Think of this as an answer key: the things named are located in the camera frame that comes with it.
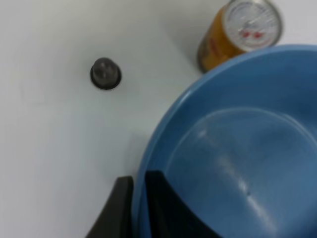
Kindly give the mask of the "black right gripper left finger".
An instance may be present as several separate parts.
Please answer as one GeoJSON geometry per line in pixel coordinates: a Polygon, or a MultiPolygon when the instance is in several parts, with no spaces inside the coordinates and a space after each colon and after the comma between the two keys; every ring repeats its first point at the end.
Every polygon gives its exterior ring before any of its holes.
{"type": "Polygon", "coordinates": [[[131,203],[134,183],[131,176],[118,177],[88,238],[131,238],[131,203]]]}

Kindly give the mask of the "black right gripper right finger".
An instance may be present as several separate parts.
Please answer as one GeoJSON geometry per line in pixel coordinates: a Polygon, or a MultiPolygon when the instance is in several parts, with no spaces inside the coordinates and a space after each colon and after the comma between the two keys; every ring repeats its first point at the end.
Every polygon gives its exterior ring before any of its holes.
{"type": "Polygon", "coordinates": [[[145,182],[152,237],[220,237],[187,207],[161,171],[147,171],[145,182]]]}

